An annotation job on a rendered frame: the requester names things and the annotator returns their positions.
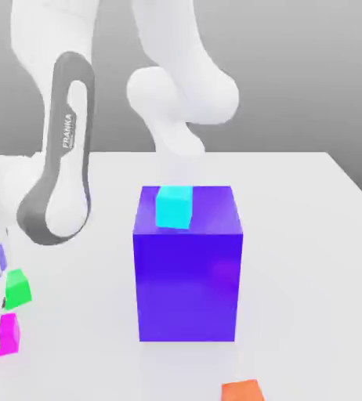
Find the small green cube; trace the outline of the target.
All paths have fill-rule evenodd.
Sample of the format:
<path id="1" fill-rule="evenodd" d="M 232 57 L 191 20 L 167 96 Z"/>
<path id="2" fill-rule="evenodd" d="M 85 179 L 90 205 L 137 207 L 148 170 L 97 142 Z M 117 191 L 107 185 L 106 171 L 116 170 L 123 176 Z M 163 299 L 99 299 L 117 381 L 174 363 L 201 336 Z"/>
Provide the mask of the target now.
<path id="1" fill-rule="evenodd" d="M 10 270 L 5 284 L 5 310 L 12 310 L 32 300 L 28 278 L 21 269 Z"/>

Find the small magenta cube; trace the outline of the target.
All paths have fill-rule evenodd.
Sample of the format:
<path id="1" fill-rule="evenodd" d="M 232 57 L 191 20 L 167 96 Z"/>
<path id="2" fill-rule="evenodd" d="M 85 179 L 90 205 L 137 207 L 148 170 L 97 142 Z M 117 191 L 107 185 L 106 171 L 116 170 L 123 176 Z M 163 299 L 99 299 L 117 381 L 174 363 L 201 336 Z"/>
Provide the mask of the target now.
<path id="1" fill-rule="evenodd" d="M 7 313 L 0 318 L 0 356 L 18 353 L 20 327 L 16 314 Z"/>

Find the large purple box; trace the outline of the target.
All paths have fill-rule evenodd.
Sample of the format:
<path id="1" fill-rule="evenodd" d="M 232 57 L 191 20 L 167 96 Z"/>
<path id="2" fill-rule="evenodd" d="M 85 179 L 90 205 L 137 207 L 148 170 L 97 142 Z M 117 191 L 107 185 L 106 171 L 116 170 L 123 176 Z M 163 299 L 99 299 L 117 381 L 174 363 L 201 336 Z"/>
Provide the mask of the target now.
<path id="1" fill-rule="evenodd" d="M 194 187 L 189 229 L 156 226 L 158 191 L 141 189 L 132 233 L 139 339 L 233 341 L 243 247 L 233 191 Z"/>

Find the small cyan cube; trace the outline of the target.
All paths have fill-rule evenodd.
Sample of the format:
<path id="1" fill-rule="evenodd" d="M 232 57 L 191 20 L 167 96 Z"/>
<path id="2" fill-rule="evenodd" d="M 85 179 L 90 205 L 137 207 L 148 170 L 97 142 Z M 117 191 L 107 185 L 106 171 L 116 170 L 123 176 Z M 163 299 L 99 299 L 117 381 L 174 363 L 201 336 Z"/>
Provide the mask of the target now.
<path id="1" fill-rule="evenodd" d="M 156 226 L 189 229 L 193 214 L 192 186 L 161 186 L 155 200 Z"/>

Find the small orange cube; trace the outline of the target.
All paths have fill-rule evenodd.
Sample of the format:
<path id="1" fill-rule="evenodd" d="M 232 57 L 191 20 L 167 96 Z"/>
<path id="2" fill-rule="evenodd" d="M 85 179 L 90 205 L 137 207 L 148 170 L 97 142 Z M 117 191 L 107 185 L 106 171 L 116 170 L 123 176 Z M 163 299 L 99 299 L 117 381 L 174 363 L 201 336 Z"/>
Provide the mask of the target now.
<path id="1" fill-rule="evenodd" d="M 222 385 L 221 401 L 265 401 L 255 379 L 230 382 Z"/>

